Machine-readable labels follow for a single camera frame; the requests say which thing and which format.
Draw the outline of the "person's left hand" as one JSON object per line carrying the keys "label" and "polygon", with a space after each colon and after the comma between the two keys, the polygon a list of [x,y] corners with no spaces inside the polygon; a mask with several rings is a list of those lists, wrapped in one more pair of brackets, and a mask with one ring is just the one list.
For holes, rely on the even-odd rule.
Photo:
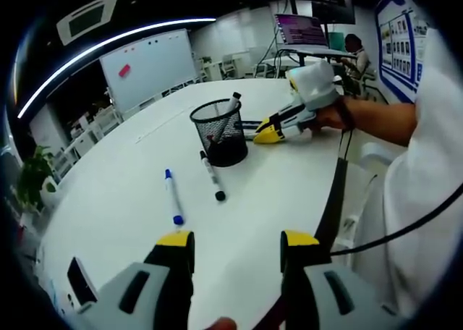
{"label": "person's left hand", "polygon": [[228,317],[220,317],[207,330],[237,330],[236,322]]}

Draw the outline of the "person's right hand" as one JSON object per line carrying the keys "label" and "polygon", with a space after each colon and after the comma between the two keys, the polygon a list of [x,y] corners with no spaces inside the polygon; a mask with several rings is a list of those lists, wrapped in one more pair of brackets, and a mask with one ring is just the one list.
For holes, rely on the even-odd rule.
{"label": "person's right hand", "polygon": [[315,117],[300,123],[300,127],[312,131],[319,131],[323,127],[350,131],[355,128],[355,122],[346,105],[339,101],[330,106],[316,110]]}

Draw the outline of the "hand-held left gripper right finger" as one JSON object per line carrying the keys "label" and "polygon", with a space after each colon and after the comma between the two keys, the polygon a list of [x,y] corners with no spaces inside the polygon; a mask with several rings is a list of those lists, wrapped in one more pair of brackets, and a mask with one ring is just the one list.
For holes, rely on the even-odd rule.
{"label": "hand-held left gripper right finger", "polygon": [[287,329],[398,329],[402,318],[308,233],[281,232],[281,298]]}

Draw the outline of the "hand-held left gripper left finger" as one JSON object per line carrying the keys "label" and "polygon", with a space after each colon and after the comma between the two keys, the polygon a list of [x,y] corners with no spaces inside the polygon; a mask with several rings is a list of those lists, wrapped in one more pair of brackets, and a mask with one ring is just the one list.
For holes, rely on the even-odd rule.
{"label": "hand-held left gripper left finger", "polygon": [[167,234],[142,263],[130,264],[75,311],[70,328],[186,329],[194,272],[194,233]]}

